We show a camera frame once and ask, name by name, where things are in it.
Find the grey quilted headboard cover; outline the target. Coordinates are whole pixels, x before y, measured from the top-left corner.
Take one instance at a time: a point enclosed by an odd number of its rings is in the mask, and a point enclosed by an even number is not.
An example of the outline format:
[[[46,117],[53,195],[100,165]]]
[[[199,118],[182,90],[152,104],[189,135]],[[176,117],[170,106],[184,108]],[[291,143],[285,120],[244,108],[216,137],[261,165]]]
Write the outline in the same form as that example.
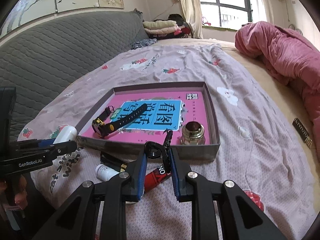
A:
[[[1,86],[17,93],[10,139],[71,83],[146,37],[140,11],[94,11],[41,23],[5,42]]]

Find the pink strawberry bedsheet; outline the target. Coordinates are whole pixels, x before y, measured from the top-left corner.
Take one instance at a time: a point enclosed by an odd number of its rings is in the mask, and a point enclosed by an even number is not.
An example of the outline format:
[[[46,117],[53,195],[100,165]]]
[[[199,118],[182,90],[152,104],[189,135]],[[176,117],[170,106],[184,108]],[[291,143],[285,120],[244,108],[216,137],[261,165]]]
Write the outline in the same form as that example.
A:
[[[206,83],[220,133],[214,161],[192,162],[209,180],[231,179],[260,196],[264,212],[287,239],[302,239],[318,212],[314,178],[292,125],[253,76],[219,46],[150,46],[121,53],[66,88],[21,131],[18,140],[53,137],[76,124],[113,87],[145,83]],[[71,174],[66,161],[31,173],[36,188],[58,208],[84,180],[98,181],[99,153],[83,149]],[[126,209],[127,239],[191,239],[191,204],[179,203],[172,181]]]

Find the black gold small box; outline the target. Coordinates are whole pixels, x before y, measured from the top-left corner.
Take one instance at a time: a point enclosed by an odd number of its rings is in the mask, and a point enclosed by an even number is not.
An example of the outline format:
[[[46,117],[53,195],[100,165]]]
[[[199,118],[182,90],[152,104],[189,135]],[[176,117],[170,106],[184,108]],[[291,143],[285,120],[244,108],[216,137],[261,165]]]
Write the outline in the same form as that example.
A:
[[[100,162],[118,172],[124,172],[127,169],[127,163],[106,152],[100,152]]]

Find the black mattress label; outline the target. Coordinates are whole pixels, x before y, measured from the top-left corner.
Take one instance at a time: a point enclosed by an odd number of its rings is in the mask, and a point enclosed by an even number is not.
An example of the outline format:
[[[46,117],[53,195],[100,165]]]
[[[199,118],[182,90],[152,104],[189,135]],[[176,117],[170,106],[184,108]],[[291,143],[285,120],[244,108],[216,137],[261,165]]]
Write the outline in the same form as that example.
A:
[[[308,146],[308,148],[312,147],[312,140],[307,129],[304,127],[302,122],[298,118],[294,118],[292,122],[293,127],[298,132],[299,136],[303,140],[303,142]]]

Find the folded clothes pile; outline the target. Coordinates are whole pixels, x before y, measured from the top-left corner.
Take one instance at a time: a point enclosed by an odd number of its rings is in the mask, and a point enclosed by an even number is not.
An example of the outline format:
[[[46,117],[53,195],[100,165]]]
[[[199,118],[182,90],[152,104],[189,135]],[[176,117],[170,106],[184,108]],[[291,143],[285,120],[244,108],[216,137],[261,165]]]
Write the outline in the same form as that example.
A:
[[[143,27],[150,39],[192,37],[191,27],[180,14],[170,14],[167,20],[144,21]]]

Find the window with dark frame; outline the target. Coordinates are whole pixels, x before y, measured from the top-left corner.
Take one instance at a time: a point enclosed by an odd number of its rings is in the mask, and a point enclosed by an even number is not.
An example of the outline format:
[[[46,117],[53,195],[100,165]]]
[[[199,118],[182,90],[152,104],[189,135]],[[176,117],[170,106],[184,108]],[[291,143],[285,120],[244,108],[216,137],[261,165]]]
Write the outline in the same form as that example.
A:
[[[238,30],[252,21],[250,0],[200,0],[202,25]]]

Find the brass glass jar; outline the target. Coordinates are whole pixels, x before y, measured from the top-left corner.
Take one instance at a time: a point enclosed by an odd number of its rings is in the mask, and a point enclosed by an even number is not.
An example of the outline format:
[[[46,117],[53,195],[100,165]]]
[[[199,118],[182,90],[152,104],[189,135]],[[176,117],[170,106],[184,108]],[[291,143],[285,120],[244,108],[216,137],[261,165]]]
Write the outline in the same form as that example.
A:
[[[182,145],[204,145],[204,126],[196,121],[186,123],[182,127],[180,142]]]

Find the grey cardboard box tray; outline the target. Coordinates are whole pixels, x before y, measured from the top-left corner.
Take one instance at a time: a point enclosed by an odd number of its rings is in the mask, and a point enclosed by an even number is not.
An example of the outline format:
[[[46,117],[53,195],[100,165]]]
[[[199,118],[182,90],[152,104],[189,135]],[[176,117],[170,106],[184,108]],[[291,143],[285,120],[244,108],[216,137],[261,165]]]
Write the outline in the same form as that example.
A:
[[[105,124],[132,113],[142,104],[147,110],[130,124],[101,138],[92,122]],[[184,160],[213,161],[220,147],[214,105],[205,82],[166,82],[114,87],[96,102],[76,125],[82,147],[110,154],[137,155],[147,141],[162,144],[164,131],[173,131],[171,145]]]

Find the black hair clip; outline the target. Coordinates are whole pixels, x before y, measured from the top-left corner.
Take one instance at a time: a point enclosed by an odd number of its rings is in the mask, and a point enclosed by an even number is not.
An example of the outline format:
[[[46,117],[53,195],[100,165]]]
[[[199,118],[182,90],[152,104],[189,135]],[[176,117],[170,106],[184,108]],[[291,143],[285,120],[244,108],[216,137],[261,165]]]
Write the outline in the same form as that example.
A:
[[[163,161],[165,172],[171,173],[171,161],[169,152],[173,131],[166,129],[163,133],[166,134],[163,144],[161,145],[157,142],[148,141],[145,143],[144,152],[150,159],[161,158]]]

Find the pink quilted blanket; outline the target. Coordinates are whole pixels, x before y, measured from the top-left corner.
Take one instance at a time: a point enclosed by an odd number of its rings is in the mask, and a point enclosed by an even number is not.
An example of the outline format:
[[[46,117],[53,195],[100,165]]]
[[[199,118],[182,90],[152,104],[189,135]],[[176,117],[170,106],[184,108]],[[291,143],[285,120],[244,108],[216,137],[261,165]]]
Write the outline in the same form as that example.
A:
[[[319,155],[319,50],[298,32],[264,21],[244,25],[234,43],[240,53],[261,59],[272,77],[301,96]]]

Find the red black tube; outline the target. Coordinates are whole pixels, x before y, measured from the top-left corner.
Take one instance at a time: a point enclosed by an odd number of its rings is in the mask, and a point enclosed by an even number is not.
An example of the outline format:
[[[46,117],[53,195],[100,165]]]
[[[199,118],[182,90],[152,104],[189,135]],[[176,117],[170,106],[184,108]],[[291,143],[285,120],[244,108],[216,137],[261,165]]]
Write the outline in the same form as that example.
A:
[[[164,166],[160,165],[159,167],[157,167],[156,169],[154,169],[152,172],[150,172],[145,176],[144,192],[147,193],[153,190],[159,184],[169,179],[170,176],[171,174],[165,171]]]

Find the cream curtain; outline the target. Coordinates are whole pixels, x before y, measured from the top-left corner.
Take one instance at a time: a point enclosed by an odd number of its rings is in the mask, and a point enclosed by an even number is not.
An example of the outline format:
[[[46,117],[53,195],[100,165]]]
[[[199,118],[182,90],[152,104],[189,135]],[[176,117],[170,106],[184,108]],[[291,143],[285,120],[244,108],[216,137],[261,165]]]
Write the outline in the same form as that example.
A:
[[[191,27],[193,38],[202,39],[202,12],[200,0],[174,0],[179,2],[185,21]]]

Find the beige mattress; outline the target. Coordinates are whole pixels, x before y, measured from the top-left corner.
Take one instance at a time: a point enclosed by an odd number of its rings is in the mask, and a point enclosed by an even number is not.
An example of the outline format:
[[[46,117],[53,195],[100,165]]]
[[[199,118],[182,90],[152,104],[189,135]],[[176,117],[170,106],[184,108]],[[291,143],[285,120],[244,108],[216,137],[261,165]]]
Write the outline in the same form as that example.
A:
[[[232,58],[236,59],[236,61],[240,62],[250,72],[250,74],[256,79],[263,90],[265,90],[268,96],[276,103],[278,108],[287,118],[292,128],[292,121],[294,118],[298,118],[308,130],[310,137],[313,140],[312,123],[309,120],[309,116],[299,95],[296,94],[291,88],[284,86],[270,76],[261,61],[251,59],[241,54],[236,49],[233,42],[220,41],[216,39],[198,40],[194,38],[183,38],[161,40],[153,46],[204,46],[214,43],[220,44],[223,51],[229,54]],[[315,179],[313,186],[315,199],[314,208],[316,211],[319,211],[319,162],[317,159],[316,146],[313,142],[311,148],[308,148],[308,146],[301,140],[297,131],[295,131],[295,134],[304,150],[311,173]]]

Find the black yellow wristwatch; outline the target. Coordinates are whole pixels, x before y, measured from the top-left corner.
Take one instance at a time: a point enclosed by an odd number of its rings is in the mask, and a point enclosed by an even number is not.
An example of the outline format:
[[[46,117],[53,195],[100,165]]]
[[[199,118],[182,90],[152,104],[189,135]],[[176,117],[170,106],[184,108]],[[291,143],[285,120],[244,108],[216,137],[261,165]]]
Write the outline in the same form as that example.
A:
[[[111,110],[114,109],[114,107],[106,107],[104,111],[92,121],[92,128],[93,131],[99,135],[99,137],[104,138],[111,133],[117,131],[118,129],[130,124],[134,120],[136,120],[138,117],[140,117],[146,110],[148,106],[146,103],[142,104],[140,107],[138,107],[136,110],[134,110],[132,113],[124,116],[123,118],[120,118],[119,120],[112,121],[109,123],[105,123],[105,120],[111,115]]]

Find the small white pill bottle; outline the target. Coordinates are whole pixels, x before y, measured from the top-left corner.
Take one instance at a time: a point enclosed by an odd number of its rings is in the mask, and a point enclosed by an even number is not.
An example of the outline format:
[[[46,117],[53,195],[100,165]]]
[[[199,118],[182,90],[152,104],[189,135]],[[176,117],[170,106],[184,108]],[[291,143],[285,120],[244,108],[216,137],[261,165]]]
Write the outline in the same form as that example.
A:
[[[109,181],[111,178],[118,175],[119,172],[104,164],[99,164],[95,168],[95,174],[100,181]]]

